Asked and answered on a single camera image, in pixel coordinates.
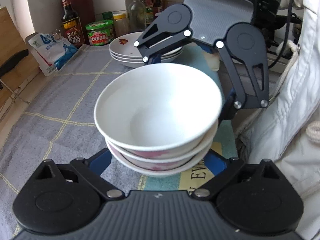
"white bowl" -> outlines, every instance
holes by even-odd
[[[94,121],[126,150],[170,151],[200,142],[218,119],[222,97],[206,74],[186,65],[145,65],[122,74],[100,94]]]
[[[170,58],[166,58],[166,59],[161,59],[161,63],[170,63],[172,61],[174,61],[180,54],[175,55],[174,57],[170,57]],[[127,67],[131,67],[131,68],[138,68],[141,66],[144,66],[144,62],[131,62],[131,61],[123,61],[123,60],[119,60],[116,59],[115,56],[113,56],[111,54],[111,57],[120,62],[122,65],[127,66]]]
[[[183,50],[183,49],[181,49],[181,50],[179,50],[177,53],[171,54],[171,55],[169,55],[169,56],[162,56],[162,57],[161,57],[161,60],[178,56],[178,55],[180,55],[180,54],[182,53],[182,50]],[[120,61],[129,61],[129,62],[139,62],[139,63],[143,63],[142,57],[141,57],[141,58],[125,58],[125,57],[119,57],[119,56],[117,56],[116,54],[113,54],[113,52],[111,52],[111,50],[110,50],[110,54],[111,54],[111,56],[112,56],[114,59],[118,59],[118,60],[120,60]]]
[[[120,56],[120,57],[141,58],[141,54],[139,50],[134,46],[134,42],[141,36],[141,34],[143,34],[143,32],[129,33],[121,37],[118,37],[109,44],[109,50],[113,54],[116,54],[117,56]],[[163,56],[174,54],[178,52],[180,49],[182,49],[182,47],[174,49],[164,54]]]
[[[209,129],[209,131],[204,135],[201,142],[193,148],[191,151],[186,153],[174,152],[174,153],[161,153],[161,152],[137,152],[133,151],[135,154],[125,150],[124,148],[115,145],[111,142],[110,145],[119,151],[125,158],[128,160],[134,159],[139,162],[147,162],[147,163],[170,163],[170,162],[178,162],[184,160],[189,157],[193,157],[200,151],[202,151],[209,143],[212,143],[216,133],[218,130],[218,121],[214,123],[214,125]]]
[[[120,152],[112,148],[112,146],[107,142],[107,147],[112,153],[112,155],[121,162],[124,166],[128,167],[129,169],[142,173],[144,175],[150,176],[150,177],[168,177],[173,176],[175,174],[181,173],[183,171],[187,171],[188,169],[192,168],[194,165],[199,163],[208,153],[209,149],[211,148],[211,143],[207,145],[205,149],[203,149],[201,152],[199,152],[197,155],[195,155],[190,161],[185,163],[184,165],[169,170],[169,171],[150,171],[144,168],[140,168],[137,165],[134,165],[133,163],[129,162]]]
[[[106,141],[106,143],[109,145],[109,147],[113,150],[113,151],[117,151],[121,154],[120,151],[117,150],[117,147],[112,144],[111,142]],[[125,157],[129,162],[133,163],[134,165],[146,169],[146,170],[151,170],[151,171],[168,171],[168,170],[172,170],[175,168],[178,168],[180,166],[182,166],[183,164],[187,163],[188,161],[190,161],[190,159],[193,156],[190,157],[184,157],[183,159],[180,159],[178,161],[172,161],[172,159],[168,159],[167,162],[145,162],[145,161],[140,161],[140,160],[136,160],[135,158],[130,158],[128,156],[123,155],[123,157]]]

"wooden cutting board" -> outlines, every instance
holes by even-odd
[[[0,66],[6,62],[15,53],[27,49],[26,44],[22,40],[17,28],[11,20],[6,7],[0,9]],[[29,53],[27,57],[22,59],[16,67],[0,77],[1,80],[6,83],[15,91],[31,73],[39,67],[38,62],[33,55]],[[11,92],[3,86],[0,90],[0,107],[11,96]]]

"person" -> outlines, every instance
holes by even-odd
[[[281,1],[281,8],[289,0]],[[271,159],[304,203],[297,233],[320,239],[320,0],[294,0],[303,8],[298,45],[266,109],[245,120],[239,134],[239,155],[249,163]]]

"green lid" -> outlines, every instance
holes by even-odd
[[[104,20],[112,19],[112,12],[104,12],[102,13],[102,17]]]
[[[93,23],[89,23],[88,25],[85,26],[85,28],[89,31],[92,30],[97,30],[105,27],[109,27],[113,24],[112,20],[102,20],[102,21],[97,21]]]

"yellow label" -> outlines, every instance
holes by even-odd
[[[73,28],[73,27],[76,26],[76,25],[77,25],[76,20],[73,20],[73,21],[71,21],[71,22],[64,23],[64,24],[63,24],[63,27],[64,27],[65,30],[68,30],[68,29],[70,29],[70,28]]]
[[[212,143],[211,149],[222,155],[221,143]],[[188,193],[191,194],[194,190],[208,182],[213,177],[214,175],[212,172],[207,169],[207,167],[204,165],[204,161],[201,160],[191,169],[181,173],[179,190],[187,190]]]

